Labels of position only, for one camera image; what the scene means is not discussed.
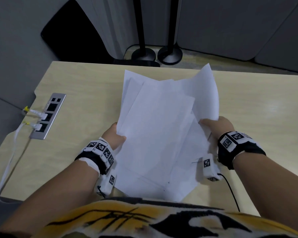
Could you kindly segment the person's right forearm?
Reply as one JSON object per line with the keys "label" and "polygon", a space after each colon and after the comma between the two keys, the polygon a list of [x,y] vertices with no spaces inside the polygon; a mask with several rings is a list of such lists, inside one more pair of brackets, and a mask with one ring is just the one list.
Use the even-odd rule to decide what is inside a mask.
{"label": "person's right forearm", "polygon": [[260,216],[298,231],[298,176],[262,154],[241,153],[233,167]]}

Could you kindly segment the yellow black patterned shirt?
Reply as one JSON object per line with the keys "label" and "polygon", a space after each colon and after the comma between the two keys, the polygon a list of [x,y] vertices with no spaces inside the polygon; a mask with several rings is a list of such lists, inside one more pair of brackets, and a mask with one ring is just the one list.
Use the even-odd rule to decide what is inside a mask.
{"label": "yellow black patterned shirt", "polygon": [[33,238],[298,238],[298,231],[259,216],[220,208],[112,197],[76,208]]}

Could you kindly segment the person's right hand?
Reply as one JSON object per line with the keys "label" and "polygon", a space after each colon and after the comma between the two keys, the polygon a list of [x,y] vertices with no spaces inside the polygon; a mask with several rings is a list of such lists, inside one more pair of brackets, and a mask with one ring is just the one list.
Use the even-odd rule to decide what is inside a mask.
{"label": "person's right hand", "polygon": [[218,120],[213,120],[213,128],[210,129],[212,136],[219,140],[219,138],[227,133],[235,131],[233,124],[225,117],[219,116]]}

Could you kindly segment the person's left hand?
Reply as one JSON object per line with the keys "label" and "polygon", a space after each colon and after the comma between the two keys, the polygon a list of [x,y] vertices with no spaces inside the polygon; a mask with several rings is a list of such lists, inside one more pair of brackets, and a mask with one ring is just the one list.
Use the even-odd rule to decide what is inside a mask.
{"label": "person's left hand", "polygon": [[113,123],[101,136],[110,146],[111,149],[113,149],[113,138],[114,135],[118,135],[117,134],[117,122]]}

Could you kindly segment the silver desk socket panel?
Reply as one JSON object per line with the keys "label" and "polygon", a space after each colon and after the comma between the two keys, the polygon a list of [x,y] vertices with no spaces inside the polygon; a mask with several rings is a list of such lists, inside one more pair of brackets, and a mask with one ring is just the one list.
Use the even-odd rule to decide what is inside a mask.
{"label": "silver desk socket panel", "polygon": [[32,131],[29,136],[30,139],[44,140],[47,137],[48,132],[50,131],[54,120],[66,98],[66,94],[63,93],[53,93],[46,104],[43,114],[45,118],[40,118],[37,121],[40,129]]}

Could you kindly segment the person's left forearm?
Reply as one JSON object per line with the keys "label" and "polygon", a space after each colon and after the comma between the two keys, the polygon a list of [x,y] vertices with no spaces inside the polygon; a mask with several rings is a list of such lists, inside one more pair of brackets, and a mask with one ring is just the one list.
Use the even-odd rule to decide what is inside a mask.
{"label": "person's left forearm", "polygon": [[86,161],[74,161],[24,200],[0,232],[31,237],[54,219],[86,205],[98,178],[98,171]]}

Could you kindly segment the black marker wristband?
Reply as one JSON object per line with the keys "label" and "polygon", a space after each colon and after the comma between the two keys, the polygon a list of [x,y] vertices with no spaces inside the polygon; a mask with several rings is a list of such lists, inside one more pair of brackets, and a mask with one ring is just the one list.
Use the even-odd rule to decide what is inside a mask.
{"label": "black marker wristband", "polygon": [[92,166],[98,167],[100,175],[107,175],[114,164],[114,153],[110,144],[99,137],[97,140],[92,140],[82,149],[75,160],[91,161]]}
{"label": "black marker wristband", "polygon": [[233,161],[243,152],[266,155],[261,146],[243,132],[226,132],[218,139],[218,161],[229,170],[234,170]]}

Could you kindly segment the black chair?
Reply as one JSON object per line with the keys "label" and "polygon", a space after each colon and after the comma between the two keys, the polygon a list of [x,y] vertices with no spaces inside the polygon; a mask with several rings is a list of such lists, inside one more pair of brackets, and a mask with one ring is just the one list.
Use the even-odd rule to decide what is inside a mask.
{"label": "black chair", "polygon": [[76,0],[67,1],[41,31],[60,61],[114,64],[100,35]]}

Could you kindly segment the stack of white paper sheets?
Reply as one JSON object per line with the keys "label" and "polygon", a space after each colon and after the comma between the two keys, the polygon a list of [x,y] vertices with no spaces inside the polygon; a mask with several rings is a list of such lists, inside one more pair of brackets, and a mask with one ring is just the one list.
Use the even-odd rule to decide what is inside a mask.
{"label": "stack of white paper sheets", "polygon": [[127,139],[115,156],[114,187],[130,197],[181,201],[197,185],[197,161],[209,150],[203,118],[219,116],[213,72],[154,80],[125,70],[117,134]]}

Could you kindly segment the black stand with round base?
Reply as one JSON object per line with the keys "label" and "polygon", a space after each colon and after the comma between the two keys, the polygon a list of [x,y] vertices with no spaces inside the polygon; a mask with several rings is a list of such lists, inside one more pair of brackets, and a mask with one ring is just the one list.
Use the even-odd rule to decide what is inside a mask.
{"label": "black stand with round base", "polygon": [[158,51],[158,60],[165,65],[178,64],[183,57],[182,50],[175,45],[176,21],[178,14],[179,0],[171,0],[168,44]]}
{"label": "black stand with round base", "polygon": [[139,39],[139,48],[132,53],[131,59],[155,61],[156,59],[155,51],[145,46],[141,1],[133,0],[133,5],[134,5],[136,27],[137,27],[137,33],[138,33],[138,39]]}

